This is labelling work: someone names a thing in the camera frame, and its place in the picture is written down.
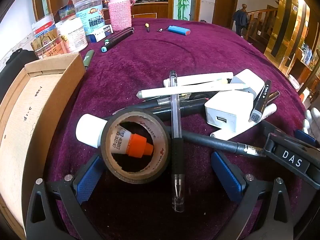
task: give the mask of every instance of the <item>black bag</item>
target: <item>black bag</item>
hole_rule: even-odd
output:
[[[0,72],[0,102],[24,65],[38,59],[34,51],[18,49],[12,53],[5,67]]]

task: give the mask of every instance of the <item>wooden railing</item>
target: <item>wooden railing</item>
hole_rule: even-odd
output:
[[[263,13],[265,13],[263,24],[262,24],[262,30],[261,33],[266,33],[269,36],[272,33],[272,28],[276,20],[276,13],[278,11],[278,8],[267,8],[263,10],[257,10],[257,11],[251,11],[247,12],[247,15],[249,18],[249,26],[246,35],[244,36],[245,40],[248,40],[249,37],[252,39],[256,39],[256,35],[258,32],[258,26],[261,23],[261,19],[263,16]]]

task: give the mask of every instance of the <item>white bottle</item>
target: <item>white bottle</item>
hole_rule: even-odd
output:
[[[94,148],[100,147],[102,131],[108,121],[91,114],[83,115],[76,127],[76,137],[80,142]],[[153,145],[147,143],[147,139],[138,134],[132,134],[127,129],[118,126],[118,130],[111,135],[111,153],[128,154],[141,158],[143,155],[151,155]]]

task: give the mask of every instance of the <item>gloved hand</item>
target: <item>gloved hand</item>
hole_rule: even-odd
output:
[[[320,112],[316,108],[305,111],[302,131],[320,142]]]

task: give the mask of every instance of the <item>orange nozzle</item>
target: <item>orange nozzle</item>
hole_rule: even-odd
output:
[[[143,155],[151,155],[153,152],[153,145],[147,143],[147,138],[132,134],[129,139],[126,153],[129,156],[141,158]]]

